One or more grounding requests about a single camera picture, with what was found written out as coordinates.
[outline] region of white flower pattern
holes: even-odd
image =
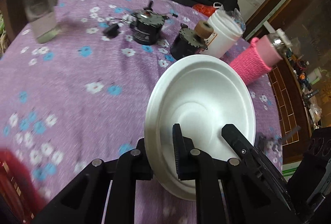
[[[32,52],[31,52],[32,55],[38,55],[39,54],[39,48],[36,48],[34,49]]]
[[[22,133],[17,133],[15,134],[15,140],[16,140],[16,143],[18,143],[19,145],[23,142],[23,135]]]
[[[39,54],[43,55],[49,52],[49,48],[47,46],[43,46],[39,49]]]
[[[268,101],[267,96],[262,95],[262,96],[260,97],[260,101],[261,101],[261,102],[267,102],[267,101]]]
[[[59,165],[62,160],[63,153],[61,151],[55,151],[51,158],[52,163],[54,163],[55,165]]]
[[[13,113],[9,118],[9,125],[13,128],[17,125],[18,121],[19,121],[19,117],[17,113]]]
[[[43,198],[46,198],[47,200],[51,198],[51,191],[46,187],[41,187],[38,189],[38,192]]]
[[[160,65],[162,68],[166,68],[169,64],[165,60],[159,60],[158,65]]]
[[[121,50],[122,50],[122,53],[127,57],[131,57],[136,53],[133,49],[130,49],[130,48],[124,48]]]
[[[98,18],[98,14],[97,13],[92,13],[92,14],[90,14],[90,18]]]
[[[125,36],[125,40],[127,40],[128,42],[132,42],[133,36],[132,35],[127,35],[127,36]]]
[[[46,156],[49,157],[53,153],[53,147],[49,143],[41,144],[41,152]]]
[[[19,161],[23,161],[23,153],[19,149],[15,151],[15,156],[19,159]]]
[[[86,33],[92,34],[96,33],[99,29],[98,28],[89,28],[86,30]]]
[[[27,29],[25,30],[24,32],[22,32],[22,35],[26,35],[27,33],[29,33],[31,30],[30,29]]]
[[[168,43],[168,41],[167,40],[159,40],[158,41],[158,44],[160,45],[160,46],[162,46],[162,47],[169,47],[169,43]]]
[[[74,173],[79,174],[86,166],[87,166],[87,163],[85,161],[77,162],[75,165],[75,168],[74,168]]]
[[[132,21],[134,21],[134,17],[130,14],[125,14],[122,18],[126,20],[127,23],[131,23]]]
[[[102,85],[100,82],[92,82],[90,84],[86,84],[85,87],[87,92],[95,94],[97,92],[100,92],[104,85]]]
[[[100,7],[93,7],[92,9],[90,9],[90,12],[91,13],[95,13],[95,12],[97,12],[97,11],[99,11],[100,10]]]
[[[182,217],[178,220],[178,224],[187,224],[187,217],[182,216]]]
[[[37,59],[32,59],[29,61],[29,66],[35,65],[37,63]]]
[[[31,148],[34,145],[34,141],[30,132],[24,134],[24,144],[27,148]]]
[[[57,122],[58,118],[55,115],[49,115],[46,119],[45,119],[45,123],[48,127],[52,127],[55,125],[55,123]]]
[[[164,48],[159,48],[158,51],[160,51],[163,54],[168,54],[168,51],[165,50]]]
[[[29,49],[28,46],[26,46],[25,48],[23,48],[23,49],[21,50],[21,54],[25,53],[28,49]]]
[[[42,161],[42,154],[39,150],[32,149],[30,152],[30,162],[32,165],[38,165]]]
[[[267,149],[272,149],[272,147],[273,147],[273,141],[268,141],[265,146],[266,146]]]

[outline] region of white foam plate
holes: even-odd
[[[213,158],[238,157],[221,137],[225,124],[234,124],[247,140],[255,139],[252,99],[239,75],[225,62],[207,55],[185,57],[170,66],[155,85],[145,118],[145,148],[161,185],[173,195],[195,200],[195,181],[177,177],[173,124],[183,136]]]

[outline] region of clear plastic bag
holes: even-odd
[[[321,119],[322,115],[322,108],[320,108],[316,103],[313,103],[310,106],[310,109],[312,110],[315,118],[315,122],[319,121]]]
[[[241,30],[244,33],[246,31],[246,24],[245,24],[244,19],[241,16],[239,10],[237,8],[235,8],[234,11],[228,11],[226,13],[238,24],[238,26],[241,28]]]

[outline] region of floral bedsheet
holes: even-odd
[[[169,44],[180,23],[194,28],[206,19],[190,7],[154,0],[156,12],[178,14],[167,20],[156,45],[133,41],[124,21],[119,23],[119,36],[103,36],[107,22],[129,19],[130,12],[149,1],[59,0],[59,35],[40,45],[27,25],[1,58],[0,147],[24,163],[47,200],[93,159],[109,161],[135,148],[144,135],[150,94],[174,62]],[[229,63],[248,45],[238,41],[222,60]],[[248,88],[257,132],[279,137],[268,77]],[[281,169],[281,151],[266,154]],[[172,196],[156,180],[137,182],[135,206],[135,223],[196,223],[195,203]]]

